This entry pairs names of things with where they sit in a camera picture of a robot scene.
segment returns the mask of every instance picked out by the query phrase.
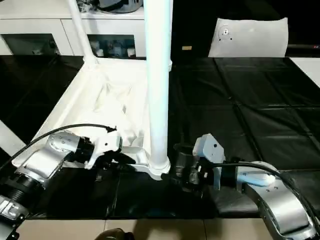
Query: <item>white tabletop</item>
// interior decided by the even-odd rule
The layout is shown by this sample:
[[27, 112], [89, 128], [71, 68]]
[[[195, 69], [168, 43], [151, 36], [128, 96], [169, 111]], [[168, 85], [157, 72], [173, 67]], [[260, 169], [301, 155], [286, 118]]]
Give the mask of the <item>white tabletop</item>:
[[320, 58], [291, 57], [290, 59], [320, 88]]

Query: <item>black cable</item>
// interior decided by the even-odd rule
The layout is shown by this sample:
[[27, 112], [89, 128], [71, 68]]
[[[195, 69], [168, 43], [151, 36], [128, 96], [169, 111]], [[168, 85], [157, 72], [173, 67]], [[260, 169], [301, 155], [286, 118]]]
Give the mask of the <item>black cable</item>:
[[256, 163], [251, 163], [251, 162], [237, 162], [237, 163], [212, 163], [212, 162], [210, 162], [209, 164], [213, 168], [217, 168], [217, 167], [250, 167], [250, 168], [255, 168], [255, 169], [261, 169], [261, 170], [264, 170], [264, 171], [278, 177], [279, 179], [282, 180], [282, 182], [285, 185], [287, 185], [292, 190], [293, 194], [298, 198], [298, 200], [304, 206], [304, 208], [306, 209], [306, 211], [308, 212], [308, 214], [310, 216], [310, 219], [315, 227], [316, 232], [320, 236], [320, 225], [317, 220], [317, 218], [319, 220], [320, 220], [320, 218], [319, 218], [317, 212], [311, 206], [311, 204], [308, 202], [308, 200], [299, 192], [297, 187], [290, 180], [288, 180], [286, 177], [281, 175], [281, 173], [279, 173], [279, 172], [277, 172], [267, 166], [256, 164]]
[[35, 138], [34, 140], [32, 140], [30, 143], [28, 143], [27, 145], [25, 145], [23, 148], [21, 148], [19, 151], [17, 151], [12, 157], [9, 158], [9, 160], [7, 160], [2, 166], [0, 166], [0, 171], [9, 163], [12, 162], [13, 159], [15, 159], [16, 157], [18, 157], [20, 154], [22, 154], [25, 150], [27, 150], [28, 148], [30, 148], [33, 144], [35, 144], [36, 142], [40, 141], [41, 139], [44, 139], [45, 137], [54, 134], [56, 132], [65, 130], [65, 129], [71, 129], [71, 128], [78, 128], [78, 127], [95, 127], [95, 128], [102, 128], [102, 129], [106, 129], [107, 132], [112, 132], [114, 130], [116, 130], [115, 128], [109, 127], [109, 126], [105, 126], [105, 125], [101, 125], [101, 124], [94, 124], [94, 123], [79, 123], [79, 124], [71, 124], [71, 125], [66, 125], [66, 126], [62, 126], [62, 127], [58, 127], [56, 129], [53, 129], [51, 131], [48, 131], [46, 133], [44, 133], [43, 135]]

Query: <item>white pole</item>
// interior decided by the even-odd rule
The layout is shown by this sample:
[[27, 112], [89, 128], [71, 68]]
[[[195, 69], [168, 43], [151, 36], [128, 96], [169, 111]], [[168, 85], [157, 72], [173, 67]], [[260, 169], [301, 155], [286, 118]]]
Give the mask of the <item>white pole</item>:
[[144, 0], [150, 117], [150, 171], [167, 173], [170, 0]]
[[0, 120], [0, 148], [10, 156], [25, 146], [25, 143]]
[[94, 54], [92, 53], [92, 49], [90, 46], [88, 35], [86, 34], [84, 27], [82, 25], [82, 19], [81, 19], [78, 5], [77, 5], [77, 1], [76, 0], [67, 0], [67, 2], [69, 5], [69, 10], [70, 10], [71, 16], [72, 16], [73, 24], [74, 24], [76, 32], [78, 34], [78, 39], [80, 41], [80, 44], [81, 44], [81, 47], [83, 50], [84, 61], [96, 64], [97, 59], [94, 56]]

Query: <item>white floor tile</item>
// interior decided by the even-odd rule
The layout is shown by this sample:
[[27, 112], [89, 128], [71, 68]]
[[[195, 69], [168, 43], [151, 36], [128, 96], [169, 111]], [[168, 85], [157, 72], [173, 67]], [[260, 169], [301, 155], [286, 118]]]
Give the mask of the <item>white floor tile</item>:
[[107, 220], [105, 229], [121, 228], [132, 232], [135, 240], [205, 240], [202, 220], [139, 219]]
[[19, 240], [94, 240], [104, 220], [27, 220], [18, 228]]
[[205, 220], [207, 240], [272, 240], [260, 218]]

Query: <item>white pillow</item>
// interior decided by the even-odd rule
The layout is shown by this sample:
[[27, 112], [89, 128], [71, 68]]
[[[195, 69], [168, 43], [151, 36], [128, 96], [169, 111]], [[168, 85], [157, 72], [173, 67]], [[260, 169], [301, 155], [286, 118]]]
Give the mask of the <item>white pillow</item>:
[[218, 18], [209, 57], [278, 57], [288, 46], [288, 19], [277, 21]]

